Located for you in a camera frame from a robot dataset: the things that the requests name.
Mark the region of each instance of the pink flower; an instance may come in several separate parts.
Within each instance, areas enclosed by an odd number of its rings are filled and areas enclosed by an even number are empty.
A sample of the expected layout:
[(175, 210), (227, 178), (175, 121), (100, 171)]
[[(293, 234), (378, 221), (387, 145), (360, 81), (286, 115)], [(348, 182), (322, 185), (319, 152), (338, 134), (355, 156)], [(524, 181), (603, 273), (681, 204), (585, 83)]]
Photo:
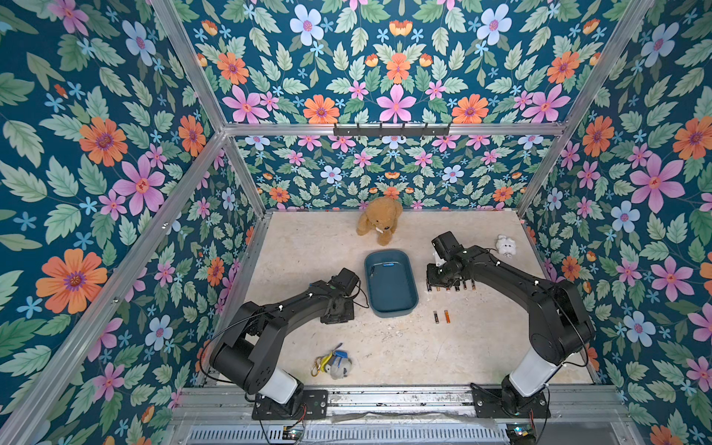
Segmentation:
[(198, 215), (205, 219), (210, 215), (210, 203), (205, 200), (205, 198), (198, 201)]
[(620, 273), (618, 281), (625, 283), (628, 280), (628, 286), (635, 286), (635, 280), (643, 277), (636, 269), (638, 269), (637, 262), (629, 263), (627, 259), (623, 258), (623, 266), (616, 266), (616, 272)]
[(438, 80), (436, 83), (430, 82), (428, 84), (430, 88), (425, 91), (425, 94), (430, 94), (430, 100), (434, 98), (442, 98), (445, 91), (442, 80)]
[(126, 301), (133, 300), (134, 290), (137, 290), (139, 292), (143, 292), (144, 290), (146, 290), (146, 284), (141, 281), (141, 278), (146, 276), (146, 272), (148, 272), (148, 267), (144, 267), (141, 273), (139, 273), (138, 277), (136, 277), (136, 281), (134, 281), (133, 286), (131, 286), (131, 289), (126, 292), (126, 296), (124, 297)]
[(151, 167), (158, 166), (161, 170), (163, 170), (163, 163), (168, 160), (168, 158), (163, 155), (163, 147), (160, 145), (156, 147), (151, 144), (149, 146), (149, 152), (146, 153), (145, 156), (151, 160)]
[(299, 142), (297, 144), (300, 147), (307, 146), (307, 150), (310, 152), (314, 150), (314, 147), (321, 147), (321, 141), (318, 136), (300, 136)]
[(687, 372), (687, 377), (692, 380), (699, 380), (700, 389), (702, 392), (707, 392), (710, 389), (710, 384), (712, 384), (712, 372), (709, 369), (709, 363), (705, 357), (700, 357), (698, 362), (687, 359), (687, 365), (691, 368)]
[(82, 22), (88, 21), (89, 16), (81, 9), (75, 9), (76, 6), (77, 4), (74, 0), (54, 0), (54, 4), (47, 5), (47, 9), (62, 19), (64, 29), (66, 29), (68, 33), (73, 33), (76, 29), (85, 36), (88, 36), (87, 28)]
[(99, 197), (101, 204), (104, 204), (104, 207), (101, 208), (101, 214), (111, 214), (111, 219), (116, 221), (119, 219), (119, 213), (126, 213), (126, 207), (121, 205), (126, 202), (126, 198), (117, 197), (114, 189), (109, 190), (108, 195), (109, 197)]
[(260, 105), (267, 107), (267, 111), (279, 110), (278, 101), (279, 98), (273, 98), (272, 93), (269, 91), (267, 94), (260, 93)]
[(692, 334), (692, 338), (699, 342), (705, 342), (709, 337), (712, 337), (712, 305), (705, 303), (702, 306), (702, 313), (704, 317), (698, 313), (687, 314), (687, 318), (689, 318), (692, 323), (701, 326), (701, 328), (695, 329), (695, 332)]
[(94, 360), (96, 360), (96, 357), (99, 357), (99, 354), (101, 353), (102, 343), (104, 344), (104, 347), (107, 347), (109, 349), (111, 349), (112, 347), (116, 347), (116, 335), (110, 333), (117, 330), (123, 322), (124, 320), (121, 317), (118, 317), (114, 318), (109, 322), (109, 324), (106, 325), (106, 328), (104, 328), (104, 333), (99, 337), (99, 340), (96, 340), (96, 343), (94, 343), (91, 350), (89, 351), (89, 354), (87, 355), (87, 358), (90, 362), (93, 362)]
[(166, 286), (166, 281), (168, 283), (173, 283), (173, 273), (176, 271), (175, 267), (171, 267), (171, 262), (166, 261), (165, 264), (158, 265), (158, 273), (153, 277), (156, 281), (161, 282), (161, 287)]
[(94, 377), (93, 384), (96, 386), (94, 402), (101, 399), (101, 396), (104, 396), (107, 402), (114, 398), (114, 388), (124, 386), (124, 378), (119, 377), (122, 372), (124, 372), (124, 365), (119, 365), (114, 370), (114, 364), (109, 363), (104, 369), (104, 375)]
[(386, 121), (393, 117), (393, 123), (398, 122), (398, 117), (402, 120), (408, 122), (411, 119), (410, 111), (406, 108), (410, 108), (415, 104), (415, 98), (413, 96), (403, 97), (403, 87), (401, 85), (393, 85), (391, 88), (391, 98), (381, 96), (376, 99), (378, 105), (386, 110), (381, 112), (378, 120)]
[(641, 167), (645, 167), (648, 165), (648, 159), (651, 157), (653, 152), (648, 151), (648, 144), (643, 144), (638, 148), (637, 145), (633, 146), (633, 154), (628, 156), (628, 162), (633, 163), (633, 168), (636, 169), (638, 168), (638, 164), (640, 164)]
[(421, 168), (425, 168), (425, 166), (427, 166), (428, 164), (433, 163), (433, 160), (430, 159), (432, 157), (432, 153), (426, 154), (425, 150), (423, 150), (422, 152), (420, 152), (420, 155), (417, 155), (415, 157), (415, 165), (419, 165)]
[(363, 168), (366, 165), (371, 165), (371, 159), (373, 156), (367, 155), (366, 150), (363, 150), (360, 155), (358, 153), (354, 155), (354, 165)]
[(331, 144), (331, 148), (333, 148), (334, 150), (341, 150), (344, 153), (349, 151), (350, 147), (356, 146), (356, 141), (351, 140), (351, 136), (329, 136), (329, 139), (335, 141), (333, 144)]
[(534, 102), (533, 107), (529, 107), (522, 113), (523, 117), (532, 117), (532, 122), (542, 122), (544, 117), (549, 122), (557, 120), (559, 117), (559, 112), (556, 108), (563, 107), (569, 103), (571, 98), (569, 96), (561, 96), (561, 84), (556, 85), (549, 91), (549, 96), (544, 96), (544, 93), (537, 91), (534, 93), (532, 101)]
[(433, 142), (433, 147), (440, 147), (440, 153), (444, 153), (448, 148), (455, 148), (455, 142), (460, 139), (460, 135), (455, 136), (438, 136)]
[(359, 98), (360, 100), (363, 100), (363, 95), (368, 94), (366, 82), (358, 83), (358, 80), (354, 80), (354, 84), (349, 87), (349, 91), (351, 92), (352, 99)]
[(534, 93), (527, 93), (527, 90), (522, 91), (522, 95), (514, 99), (514, 108), (524, 110), (527, 105), (532, 105), (532, 97)]
[(568, 170), (571, 170), (574, 166), (574, 162), (579, 162), (581, 156), (579, 156), (576, 152), (578, 151), (580, 145), (581, 144), (573, 145), (571, 141), (566, 144), (566, 150), (564, 150), (561, 154), (561, 157), (563, 158), (561, 160), (561, 168), (566, 167)]
[(580, 202), (576, 203), (576, 207), (579, 209), (576, 211), (576, 214), (581, 215), (583, 219), (586, 219), (586, 216), (589, 216), (591, 214), (591, 201), (590, 199), (587, 198), (581, 198)]
[(684, 293), (685, 295), (694, 295), (694, 290), (692, 286), (685, 283), (683, 280), (690, 278), (692, 276), (692, 268), (680, 267), (675, 270), (677, 263), (675, 260), (669, 256), (665, 260), (665, 269), (659, 264), (653, 264), (650, 266), (650, 270), (659, 277), (653, 280), (653, 289), (661, 290), (666, 288), (665, 296), (670, 301), (677, 300), (677, 291)]
[(242, 122), (247, 118), (247, 122), (251, 124), (259, 123), (260, 119), (266, 119), (269, 114), (257, 105), (260, 103), (260, 95), (258, 93), (250, 93), (245, 99), (245, 92), (237, 85), (232, 86), (232, 95), (235, 98), (223, 98), (223, 103), (230, 108), (235, 108), (232, 113), (232, 119), (235, 122)]
[(465, 145), (467, 145), (468, 147), (474, 148), (475, 151), (479, 150), (480, 147), (482, 147), (483, 145), (490, 144), (488, 135), (487, 136), (485, 136), (485, 135), (469, 135), (468, 137), (470, 138), (470, 140), (467, 141), (467, 143)]
[(485, 165), (494, 164), (495, 162), (497, 162), (498, 157), (501, 156), (495, 150), (492, 150), (490, 152), (484, 152), (482, 154), (482, 160), (485, 162)]
[(593, 188), (593, 181), (601, 177), (601, 174), (595, 171), (596, 168), (598, 168), (598, 161), (594, 161), (592, 164), (589, 164), (588, 161), (583, 163), (583, 170), (576, 174), (576, 177), (581, 179), (579, 187), (588, 187), (589, 190)]
[(678, 159), (668, 163), (665, 168), (660, 171), (662, 161), (660, 156), (651, 155), (648, 159), (647, 170), (648, 174), (641, 171), (632, 172), (630, 180), (635, 185), (642, 185), (633, 192), (633, 197), (630, 199), (633, 204), (640, 204), (650, 195), (648, 206), (653, 213), (658, 213), (663, 208), (663, 195), (670, 198), (679, 198), (685, 194), (685, 189), (679, 182), (668, 182), (668, 179), (674, 178), (682, 170), (684, 161)]
[(294, 150), (292, 150), (292, 152), (289, 155), (287, 155), (287, 158), (289, 159), (290, 164), (294, 164), (297, 167), (302, 165), (302, 162), (304, 162), (304, 157), (301, 154), (301, 152), (297, 153)]
[(131, 215), (141, 213), (144, 201), (150, 211), (158, 211), (158, 208), (163, 204), (163, 193), (154, 187), (163, 185), (163, 181), (166, 179), (163, 173), (151, 173), (151, 162), (146, 156), (138, 158), (138, 171), (130, 162), (126, 161), (121, 163), (121, 168), (131, 180), (119, 179), (113, 189), (125, 197), (133, 195), (129, 203)]

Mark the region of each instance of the aluminum frame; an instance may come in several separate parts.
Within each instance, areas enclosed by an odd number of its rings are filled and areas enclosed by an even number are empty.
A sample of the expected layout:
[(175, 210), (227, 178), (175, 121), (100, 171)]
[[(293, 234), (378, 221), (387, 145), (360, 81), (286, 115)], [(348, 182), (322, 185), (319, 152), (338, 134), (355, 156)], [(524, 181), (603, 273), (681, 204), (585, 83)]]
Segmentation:
[(173, 224), (186, 201), (195, 192), (203, 173), (217, 157), (224, 140), (224, 134), (214, 135), (193, 161), (166, 202), (153, 216), (146, 230), (53, 354), (42, 375), (5, 421), (0, 429), (0, 445), (26, 445), (32, 440), (35, 430), (47, 418), (80, 365), (84, 363), (94, 343), (94, 340), (88, 339), (99, 338), (104, 332), (124, 295), (131, 289), (166, 235), (166, 228)]
[(527, 191), (519, 201), (517, 206), (517, 214), (520, 218), (525, 216), (525, 213), (531, 205), (534, 197), (544, 187), (546, 178), (553, 169), (556, 162), (559, 160), (561, 153), (566, 148), (566, 144), (571, 140), (571, 137), (576, 131), (581, 120), (586, 116), (588, 109), (591, 107), (598, 91), (603, 86), (606, 79), (613, 70), (613, 66), (623, 54), (626, 46), (633, 37), (633, 33), (640, 26), (648, 9), (653, 6), (655, 0), (631, 0), (623, 12), (623, 17), (616, 25), (613, 33), (608, 39), (606, 46), (603, 48), (602, 55), (596, 66), (591, 71), (591, 75), (586, 80), (586, 83), (576, 96), (574, 104), (571, 106), (569, 113), (566, 114), (564, 121), (564, 132), (561, 136), (554, 140), (547, 154), (542, 159), (532, 180), (527, 184)]

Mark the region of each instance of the orange flower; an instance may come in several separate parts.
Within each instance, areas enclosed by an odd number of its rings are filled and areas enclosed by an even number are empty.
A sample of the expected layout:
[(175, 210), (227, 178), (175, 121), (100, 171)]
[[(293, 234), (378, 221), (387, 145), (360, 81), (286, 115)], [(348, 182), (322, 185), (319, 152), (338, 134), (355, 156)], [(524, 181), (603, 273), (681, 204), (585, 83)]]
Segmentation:
[(600, 367), (598, 360), (596, 360), (598, 358), (598, 352), (592, 347), (589, 347), (586, 349), (586, 353), (588, 354), (588, 362), (593, 366), (594, 370), (598, 371)]
[(194, 116), (181, 117), (180, 125), (178, 135), (183, 138), (183, 148), (190, 152), (192, 157), (197, 157), (205, 146), (203, 126), (195, 120)]
[(469, 100), (462, 98), (457, 105), (452, 110), (452, 116), (455, 118), (453, 122), (456, 124), (482, 123), (482, 118), (489, 112), (489, 109), (485, 108), (489, 102), (485, 98), (480, 99), (479, 94), (471, 95)]
[(393, 83), (402, 83), (403, 79), (408, 78), (410, 62), (406, 60), (405, 54), (395, 53), (391, 57), (391, 61), (386, 63), (386, 69), (388, 70), (388, 78), (393, 80)]
[(370, 56), (366, 57), (366, 65), (370, 66), (371, 68), (378, 65), (378, 56), (376, 56), (375, 54), (371, 54)]
[(272, 188), (269, 192), (269, 196), (277, 202), (289, 201), (289, 193), (286, 190), (282, 190), (281, 187)]
[(155, 412), (156, 412), (156, 406), (154, 406), (154, 405), (151, 405), (150, 407), (146, 408), (146, 411), (144, 411), (143, 415), (141, 416), (141, 422), (143, 422), (145, 424), (150, 422), (151, 419), (153, 419), (153, 414)]
[(222, 258), (213, 258), (213, 261), (210, 262), (210, 266), (208, 266), (208, 283), (213, 287), (220, 284), (223, 272), (225, 272), (225, 266)]
[(252, 241), (252, 236), (255, 234), (255, 226), (250, 227), (247, 229), (247, 234), (245, 234), (245, 244), (248, 246), (250, 245), (250, 241)]
[(496, 192), (492, 193), (492, 197), (497, 202), (504, 202), (507, 199), (510, 199), (513, 194), (514, 190), (512, 189), (512, 187), (504, 186)]
[(578, 53), (571, 54), (571, 51), (566, 51), (561, 57), (555, 58), (551, 63), (551, 67), (547, 70), (549, 82), (564, 83), (564, 80), (574, 75), (574, 70), (580, 64)]
[(203, 20), (200, 23), (203, 24), (203, 29), (205, 30), (205, 32), (207, 32), (211, 36), (217, 35), (218, 26), (215, 23), (211, 22), (210, 20)]
[(596, 117), (594, 122), (591, 122), (586, 129), (586, 135), (583, 137), (583, 151), (592, 157), (598, 157), (601, 152), (608, 150), (611, 142), (608, 140), (613, 137), (614, 128), (611, 127), (613, 120), (610, 117)]
[(76, 314), (87, 308), (87, 301), (101, 290), (97, 284), (106, 283), (106, 268), (99, 267), (101, 258), (90, 252), (84, 258), (80, 248), (64, 251), (64, 261), (53, 256), (42, 266), (42, 271), (51, 278), (37, 280), (37, 296), (52, 297), (46, 301), (45, 307), (59, 314), (69, 304), (69, 313)]
[(583, 33), (588, 35), (591, 34), (593, 31), (596, 31), (596, 28), (598, 28), (598, 24), (601, 23), (599, 19), (591, 19), (586, 22), (586, 24), (583, 26)]
[(399, 194), (400, 192), (395, 187), (388, 187), (386, 191), (383, 192), (383, 196), (389, 197), (390, 199), (398, 199)]
[(124, 159), (129, 147), (126, 145), (126, 135), (123, 130), (116, 129), (116, 122), (111, 119), (104, 121), (101, 117), (92, 117), (92, 125), (82, 125), (79, 139), (82, 150), (89, 152), (89, 159), (95, 164), (102, 162), (106, 167), (112, 167), (115, 162)]
[(561, 266), (561, 271), (564, 273), (569, 281), (574, 281), (579, 277), (579, 272), (581, 271), (581, 266), (579, 266), (578, 260), (572, 256), (567, 256), (564, 259), (563, 265)]
[(304, 117), (309, 119), (310, 124), (335, 124), (339, 117), (339, 109), (334, 108), (334, 101), (331, 98), (324, 98), (321, 94), (314, 96), (314, 99), (307, 99), (304, 103)]
[(221, 54), (218, 56), (218, 69), (222, 70), (225, 79), (230, 80), (234, 85), (247, 83), (250, 72), (245, 68), (245, 62), (241, 58), (235, 58), (233, 53)]
[(650, 442), (653, 445), (682, 445), (679, 437), (673, 436), (672, 431), (667, 426), (654, 425), (650, 431)]
[(675, 153), (680, 153), (680, 159), (688, 160), (705, 157), (706, 150), (712, 150), (712, 117), (704, 116), (702, 121), (697, 117), (690, 119), (685, 124), (685, 128), (677, 131), (672, 149)]

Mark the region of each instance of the enclosure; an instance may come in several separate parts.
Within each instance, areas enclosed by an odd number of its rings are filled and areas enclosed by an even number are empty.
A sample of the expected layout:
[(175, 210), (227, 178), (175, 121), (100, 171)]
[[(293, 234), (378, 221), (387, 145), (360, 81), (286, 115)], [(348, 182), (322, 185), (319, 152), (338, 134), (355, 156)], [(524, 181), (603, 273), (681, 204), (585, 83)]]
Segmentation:
[[(341, 268), (363, 284), (379, 197), (404, 208), (386, 248), (419, 301), (285, 339), (279, 366), (330, 395), (302, 441), (529, 425), (478, 416), (468, 386), (517, 367), (526, 311), (484, 284), (426, 289), (452, 231), (511, 237), (499, 260), (583, 297), (595, 339), (547, 387), (540, 443), (706, 443), (711, 7), (0, 2), (0, 444), (295, 443), (214, 381), (210, 340), (245, 302)], [(339, 343), (348, 377), (314, 376)]]

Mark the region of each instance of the black mounting plate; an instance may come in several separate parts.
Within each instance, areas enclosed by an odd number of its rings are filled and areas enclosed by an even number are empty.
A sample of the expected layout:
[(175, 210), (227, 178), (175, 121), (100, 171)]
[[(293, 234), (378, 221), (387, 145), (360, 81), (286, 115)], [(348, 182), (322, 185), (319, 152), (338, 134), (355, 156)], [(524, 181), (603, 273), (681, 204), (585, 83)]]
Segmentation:
[[(326, 418), (326, 408), (329, 405), (329, 391), (325, 389), (305, 389), (302, 396), (302, 404), (306, 405), (307, 413), (304, 420), (316, 420)], [(302, 417), (303, 408), (297, 410), (293, 417), (285, 418), (281, 405), (272, 399), (257, 394), (255, 405), (252, 409), (252, 420), (293, 420)]]
[(529, 419), (529, 411), (534, 411), (535, 419), (546, 419), (551, 417), (549, 412), (549, 406), (546, 403), (546, 398), (544, 393), (539, 391), (531, 397), (531, 400), (522, 408), (522, 410), (516, 415), (516, 413), (508, 413), (502, 409), (502, 403), (499, 399), (502, 395), (502, 389), (499, 388), (487, 388), (487, 391), (491, 392), (491, 395), (485, 393), (481, 389), (472, 388), (472, 401), (475, 405), (475, 412), (477, 417), (482, 419)]

